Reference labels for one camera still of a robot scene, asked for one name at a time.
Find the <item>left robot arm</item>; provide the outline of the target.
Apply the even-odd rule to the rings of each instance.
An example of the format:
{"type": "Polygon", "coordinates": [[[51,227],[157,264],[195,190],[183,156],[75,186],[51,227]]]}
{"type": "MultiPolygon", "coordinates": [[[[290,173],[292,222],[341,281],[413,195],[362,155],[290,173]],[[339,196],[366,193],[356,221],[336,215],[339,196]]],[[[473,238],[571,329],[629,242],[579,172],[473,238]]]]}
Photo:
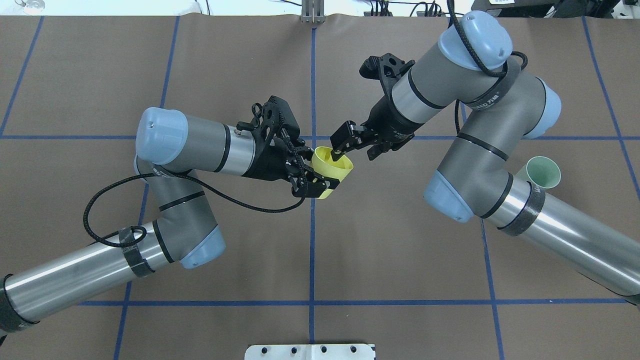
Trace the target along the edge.
{"type": "Polygon", "coordinates": [[[340,180],[284,105],[259,104],[229,125],[149,107],[134,136],[1,141],[1,259],[41,246],[42,264],[1,272],[1,337],[170,264],[222,255],[207,193],[283,214],[340,180]]]}

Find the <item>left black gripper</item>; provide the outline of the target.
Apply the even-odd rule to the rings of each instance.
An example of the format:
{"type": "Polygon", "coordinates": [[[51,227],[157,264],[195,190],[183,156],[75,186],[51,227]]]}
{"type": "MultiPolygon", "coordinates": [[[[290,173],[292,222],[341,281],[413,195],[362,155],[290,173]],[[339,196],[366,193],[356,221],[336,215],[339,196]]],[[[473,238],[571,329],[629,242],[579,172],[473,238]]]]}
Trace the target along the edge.
{"type": "Polygon", "coordinates": [[[276,180],[290,180],[291,194],[295,198],[326,199],[340,180],[325,177],[315,171],[306,171],[294,164],[293,159],[303,159],[310,162],[313,159],[314,148],[307,146],[304,139],[286,137],[285,141],[275,137],[266,141],[261,137],[254,137],[254,157],[243,176],[245,178],[274,182],[276,180]]]}

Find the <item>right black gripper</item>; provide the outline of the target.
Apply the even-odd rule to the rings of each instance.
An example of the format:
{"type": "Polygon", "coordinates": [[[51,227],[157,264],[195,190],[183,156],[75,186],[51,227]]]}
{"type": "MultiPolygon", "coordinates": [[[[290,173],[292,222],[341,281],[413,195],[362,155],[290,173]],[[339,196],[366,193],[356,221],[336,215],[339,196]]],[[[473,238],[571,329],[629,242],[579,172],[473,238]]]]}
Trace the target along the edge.
{"type": "Polygon", "coordinates": [[[392,144],[408,141],[415,136],[416,124],[402,116],[389,96],[382,96],[361,125],[345,121],[330,136],[331,154],[343,155],[352,150],[367,151],[370,161],[391,150],[392,144]]]}

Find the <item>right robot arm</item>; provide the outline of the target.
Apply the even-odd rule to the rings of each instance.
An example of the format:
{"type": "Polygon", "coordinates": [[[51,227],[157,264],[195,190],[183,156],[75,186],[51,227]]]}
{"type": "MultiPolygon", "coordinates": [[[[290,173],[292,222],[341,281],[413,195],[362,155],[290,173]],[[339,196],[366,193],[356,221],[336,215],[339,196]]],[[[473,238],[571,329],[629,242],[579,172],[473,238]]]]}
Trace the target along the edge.
{"type": "Polygon", "coordinates": [[[555,125],[558,94],[522,68],[522,54],[491,14],[473,10],[450,23],[418,61],[384,54],[362,63],[359,74],[378,80],[384,95],[364,123],[345,121],[330,136],[333,159],[363,148],[370,160],[397,151],[459,101],[470,115],[427,184],[425,201],[460,223],[479,217],[523,237],[638,306],[638,241],[505,168],[519,141],[555,125]]]}

